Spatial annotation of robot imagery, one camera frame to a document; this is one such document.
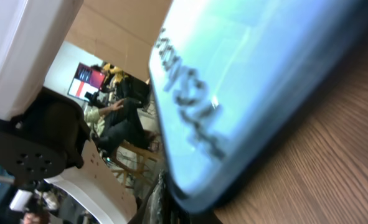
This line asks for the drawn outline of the blue Galaxy smartphone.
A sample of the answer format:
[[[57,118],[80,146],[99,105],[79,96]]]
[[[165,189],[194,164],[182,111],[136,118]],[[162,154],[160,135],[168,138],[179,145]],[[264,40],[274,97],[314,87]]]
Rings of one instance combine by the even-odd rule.
[[[368,30],[368,1],[174,0],[149,57],[169,189],[232,198]]]

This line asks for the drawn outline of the black ridged right gripper finger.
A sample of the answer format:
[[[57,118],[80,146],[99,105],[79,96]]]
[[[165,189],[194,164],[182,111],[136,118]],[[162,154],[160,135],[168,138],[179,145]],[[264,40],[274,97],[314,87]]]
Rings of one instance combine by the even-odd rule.
[[[184,224],[184,212],[167,189],[167,173],[162,170],[128,224]]]

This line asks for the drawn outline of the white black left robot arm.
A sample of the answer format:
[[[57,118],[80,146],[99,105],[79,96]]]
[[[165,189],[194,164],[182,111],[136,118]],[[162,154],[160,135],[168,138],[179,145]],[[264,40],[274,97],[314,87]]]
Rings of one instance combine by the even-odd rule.
[[[137,205],[100,157],[82,108],[44,86],[81,1],[0,1],[0,166],[14,184],[44,180],[100,223],[170,223],[161,173]]]

